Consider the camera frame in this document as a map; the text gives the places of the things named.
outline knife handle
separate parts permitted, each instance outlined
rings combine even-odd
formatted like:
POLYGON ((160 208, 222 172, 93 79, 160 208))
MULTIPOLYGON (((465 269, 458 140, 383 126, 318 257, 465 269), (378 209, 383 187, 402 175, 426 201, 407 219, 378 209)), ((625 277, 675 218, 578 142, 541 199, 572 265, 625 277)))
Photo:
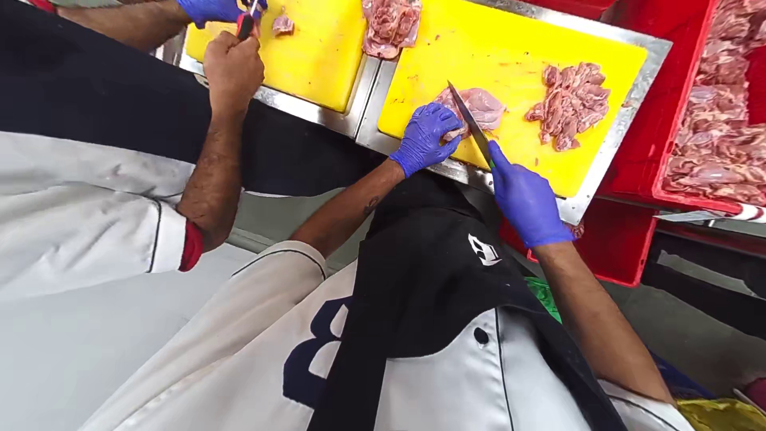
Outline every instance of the knife handle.
POLYGON ((237 39, 243 41, 250 37, 255 26, 255 20, 248 13, 243 13, 237 18, 237 39))

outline blue nitrile glove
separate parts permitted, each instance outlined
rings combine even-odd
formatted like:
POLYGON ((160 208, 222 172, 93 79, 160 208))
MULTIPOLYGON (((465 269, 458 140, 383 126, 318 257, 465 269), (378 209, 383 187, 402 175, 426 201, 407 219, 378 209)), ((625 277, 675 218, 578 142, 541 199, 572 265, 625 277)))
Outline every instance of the blue nitrile glove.
POLYGON ((548 180, 524 166, 511 164, 497 142, 489 142, 495 199, 503 215, 519 233, 524 245, 573 241, 575 236, 558 217, 556 196, 548 180))
POLYGON ((399 163, 404 176, 409 178, 418 170, 443 162, 454 153, 462 138, 455 137, 442 146, 441 137, 447 132, 460 129, 462 125, 457 115, 443 104, 431 102, 419 107, 404 129, 399 149, 389 157, 399 163))
POLYGON ((207 21, 235 22, 244 13, 237 0, 176 0, 197 28, 205 28, 207 21))

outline knife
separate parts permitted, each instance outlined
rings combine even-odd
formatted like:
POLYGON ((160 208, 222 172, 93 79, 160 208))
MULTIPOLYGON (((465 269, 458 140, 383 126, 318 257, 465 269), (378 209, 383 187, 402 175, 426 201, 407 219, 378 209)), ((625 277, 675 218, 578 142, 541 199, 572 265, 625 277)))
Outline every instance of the knife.
POLYGON ((479 128, 479 124, 476 123, 476 119, 471 115, 471 111, 468 110, 466 102, 463 101, 463 98, 460 96, 460 93, 457 92, 455 86, 449 81, 447 81, 447 85, 450 86, 450 92, 452 93, 452 98, 455 100, 457 109, 460 111, 460 114, 463 115, 463 119, 466 123, 468 123, 468 130, 471 131, 473 140, 476 141, 476 145, 479 146, 479 150, 481 150, 486 164, 488 164, 490 168, 495 167, 495 163, 492 161, 492 155, 489 153, 489 141, 484 135, 484 132, 479 128))

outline stainless steel counter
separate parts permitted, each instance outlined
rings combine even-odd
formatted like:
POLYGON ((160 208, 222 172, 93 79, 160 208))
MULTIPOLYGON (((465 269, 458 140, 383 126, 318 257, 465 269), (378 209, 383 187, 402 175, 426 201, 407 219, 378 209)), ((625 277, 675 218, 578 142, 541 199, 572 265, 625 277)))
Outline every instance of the stainless steel counter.
MULTIPOLYGON (((601 144, 578 194, 572 198, 557 198, 561 219, 576 225, 580 222, 596 189, 604 178, 604 174, 620 147, 638 108, 647 95, 649 87, 654 82, 671 44, 668 41, 634 31, 515 0, 469 1, 590 35, 641 46, 646 48, 649 53, 627 95, 624 107, 620 109, 606 139, 601 144)), ((179 58, 180 60, 177 61, 180 67, 196 74, 202 74, 201 64, 185 53, 172 55, 168 52, 162 52, 162 56, 164 58, 179 58)), ((388 88, 391 86, 395 69, 396 63, 394 61, 380 61, 377 58, 364 56, 362 66, 357 74, 354 91, 349 100, 348 112, 343 114, 268 87, 259 89, 255 97, 271 107, 353 137, 357 143, 379 153, 389 154, 396 150, 399 141, 378 130, 378 118, 383 109, 388 88)), ((494 193, 492 174, 475 166, 449 159, 428 169, 477 189, 494 193)))

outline black button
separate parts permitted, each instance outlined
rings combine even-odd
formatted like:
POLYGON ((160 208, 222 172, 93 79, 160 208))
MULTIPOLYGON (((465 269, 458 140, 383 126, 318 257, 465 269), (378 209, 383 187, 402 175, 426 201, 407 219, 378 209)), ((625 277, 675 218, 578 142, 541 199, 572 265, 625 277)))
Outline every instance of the black button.
POLYGON ((487 335, 487 333, 480 327, 473 330, 473 337, 476 338, 476 341, 478 341, 479 344, 489 343, 489 335, 487 335))

